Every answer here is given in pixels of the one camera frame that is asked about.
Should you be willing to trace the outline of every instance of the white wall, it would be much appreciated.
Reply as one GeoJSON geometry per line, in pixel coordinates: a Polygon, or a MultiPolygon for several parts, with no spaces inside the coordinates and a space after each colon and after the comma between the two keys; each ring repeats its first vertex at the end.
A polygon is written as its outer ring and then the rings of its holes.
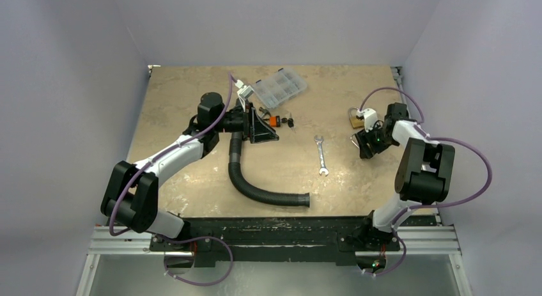
{"type": "Polygon", "coordinates": [[[150,64],[402,64],[439,0],[116,0],[150,64]]]}
{"type": "Polygon", "coordinates": [[[146,63],[113,0],[0,0],[0,290],[73,295],[146,63]]]}
{"type": "MultiPolygon", "coordinates": [[[[425,128],[480,147],[494,181],[451,208],[475,295],[539,295],[542,260],[542,0],[441,0],[405,63],[425,128]]],[[[458,150],[448,201],[484,182],[458,150]]]]}

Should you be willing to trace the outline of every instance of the small tool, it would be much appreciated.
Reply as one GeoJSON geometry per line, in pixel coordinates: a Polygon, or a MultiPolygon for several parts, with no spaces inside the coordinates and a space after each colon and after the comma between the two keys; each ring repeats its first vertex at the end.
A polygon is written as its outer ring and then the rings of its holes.
{"type": "Polygon", "coordinates": [[[325,176],[329,175],[329,170],[325,167],[325,161],[323,159],[323,149],[322,149],[322,143],[323,143],[323,136],[318,138],[318,135],[314,137],[314,141],[316,141],[316,145],[318,146],[318,155],[320,156],[320,170],[318,174],[324,173],[325,176]]]}
{"type": "Polygon", "coordinates": [[[264,109],[260,106],[258,110],[261,112],[261,115],[259,117],[263,120],[265,120],[265,116],[271,116],[271,112],[268,109],[264,109]]]}

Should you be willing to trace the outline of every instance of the black mounting plate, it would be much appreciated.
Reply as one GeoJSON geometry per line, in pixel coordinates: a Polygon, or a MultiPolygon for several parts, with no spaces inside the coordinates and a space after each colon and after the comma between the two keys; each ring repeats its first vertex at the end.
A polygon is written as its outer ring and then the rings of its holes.
{"type": "MultiPolygon", "coordinates": [[[[364,216],[338,217],[237,217],[188,218],[191,237],[211,235],[230,246],[235,261],[334,262],[356,265],[356,251],[372,251],[350,236],[364,216]]],[[[436,226],[433,215],[410,216],[403,226],[436,226]]],[[[170,245],[159,240],[150,251],[187,251],[188,244],[170,245]]],[[[386,251],[399,251],[397,243],[386,251]]],[[[227,250],[216,241],[197,242],[195,267],[213,267],[229,261],[227,250]]]]}

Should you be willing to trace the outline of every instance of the black corrugated hose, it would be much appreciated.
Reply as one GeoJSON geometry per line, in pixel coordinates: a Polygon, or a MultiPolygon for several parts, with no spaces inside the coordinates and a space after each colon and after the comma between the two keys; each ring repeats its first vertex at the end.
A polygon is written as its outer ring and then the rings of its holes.
{"type": "Polygon", "coordinates": [[[241,173],[241,149],[243,147],[243,134],[234,132],[229,141],[229,179],[241,194],[268,205],[281,206],[310,206],[309,193],[289,194],[284,192],[270,192],[259,189],[245,180],[241,173]]]}

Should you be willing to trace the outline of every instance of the orange object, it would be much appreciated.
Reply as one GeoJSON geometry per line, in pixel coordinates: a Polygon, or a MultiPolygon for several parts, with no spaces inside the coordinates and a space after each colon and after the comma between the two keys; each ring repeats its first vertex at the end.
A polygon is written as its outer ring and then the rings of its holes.
{"type": "Polygon", "coordinates": [[[269,116],[269,125],[273,128],[279,128],[281,126],[281,117],[269,116]]]}

